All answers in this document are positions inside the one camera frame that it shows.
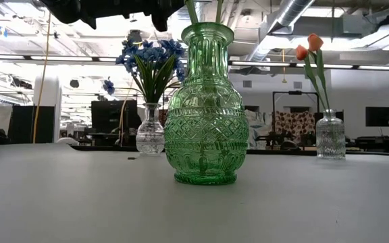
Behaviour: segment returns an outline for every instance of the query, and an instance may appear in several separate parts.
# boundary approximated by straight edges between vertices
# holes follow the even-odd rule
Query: green leaf
[[[309,79],[310,79],[310,81],[311,81],[311,84],[312,84],[313,87],[315,88],[316,93],[317,93],[317,95],[319,96],[319,100],[321,101],[322,107],[325,109],[325,108],[326,108],[326,107],[325,107],[325,103],[323,102],[321,93],[320,93],[320,91],[319,91],[319,87],[318,87],[317,82],[316,82],[315,74],[313,74],[313,70],[311,69],[311,66],[310,66],[310,59],[309,59],[309,56],[307,56],[307,57],[304,59],[304,62],[305,62],[305,65],[304,65],[305,73],[307,74],[307,76],[309,77]]]
[[[323,92],[325,94],[325,100],[327,101],[327,108],[330,109],[330,102],[328,101],[328,95],[327,95],[327,84],[325,80],[325,74],[323,73],[323,57],[322,57],[321,49],[317,51],[317,75],[321,80],[321,85],[323,88]]]
[[[160,99],[163,94],[166,84],[169,82],[169,77],[172,74],[172,70],[175,64],[175,56],[172,55],[167,61],[161,66],[160,70],[156,73],[155,79],[155,100]]]
[[[181,82],[173,82],[173,83],[171,83],[171,84],[169,84],[169,85],[167,85],[166,87],[165,87],[165,90],[166,89],[168,89],[168,88],[170,88],[170,87],[172,87],[173,85],[175,85],[175,84],[180,84]]]
[[[145,65],[145,63],[142,61],[142,59],[138,56],[134,56],[136,63],[138,65],[138,69],[140,74],[142,75],[142,80],[140,82],[140,85],[144,91],[144,98],[145,101],[149,100],[151,98],[151,83],[153,81],[151,80],[151,74],[148,74],[148,67]]]
[[[316,56],[316,53],[314,53],[314,52],[312,52],[312,51],[310,51],[310,50],[308,50],[308,51],[309,51],[309,54],[312,56],[313,61],[314,61],[315,64],[317,65],[317,56]]]
[[[140,93],[142,94],[142,96],[145,98],[145,91],[143,90],[143,86],[142,86],[142,83],[139,82],[139,79],[136,78],[136,77],[133,77],[134,81],[136,82],[136,85],[139,87],[140,89]]]

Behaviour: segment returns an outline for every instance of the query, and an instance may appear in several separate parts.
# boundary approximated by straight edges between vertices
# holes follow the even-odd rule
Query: orange tulip
[[[302,45],[299,45],[295,51],[296,58],[300,61],[304,60],[308,53],[307,49]]]
[[[310,34],[307,40],[309,41],[309,51],[317,51],[321,49],[323,45],[322,39],[320,39],[316,34]]]

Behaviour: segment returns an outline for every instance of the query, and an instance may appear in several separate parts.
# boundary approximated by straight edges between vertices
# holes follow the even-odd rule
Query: desk
[[[137,156],[0,146],[0,243],[389,243],[389,156],[248,155],[227,186]]]

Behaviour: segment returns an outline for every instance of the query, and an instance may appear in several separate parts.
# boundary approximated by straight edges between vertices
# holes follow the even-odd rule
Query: clear glass vase
[[[139,126],[136,135],[136,148],[141,154],[158,155],[164,149],[165,137],[159,122],[157,103],[145,103],[145,119]]]
[[[242,98],[228,79],[234,33],[216,23],[182,32],[188,75],[170,100],[165,123],[167,160],[175,179],[187,184],[229,184],[247,151],[249,127]]]
[[[316,149],[320,159],[345,159],[344,124],[334,110],[325,110],[316,123]]]

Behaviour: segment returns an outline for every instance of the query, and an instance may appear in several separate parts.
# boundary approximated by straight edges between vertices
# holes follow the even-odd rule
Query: black equipment
[[[91,115],[93,128],[97,132],[111,133],[120,126],[121,108],[124,101],[92,101]],[[138,117],[137,101],[126,101],[124,108],[123,130],[138,128],[140,124],[135,122]]]
[[[154,27],[161,32],[167,30],[167,19],[184,6],[184,0],[41,0],[41,2],[64,24],[82,20],[96,29],[97,18],[123,15],[128,19],[130,14],[143,12],[146,16],[151,15]]]
[[[389,107],[366,107],[365,125],[370,127],[389,127]],[[389,153],[389,137],[359,137],[355,139],[361,149],[383,149]]]
[[[13,106],[8,137],[12,143],[32,143],[36,106]],[[53,142],[55,107],[40,106],[38,113],[36,143]]]
[[[389,107],[366,107],[365,126],[389,127]]]

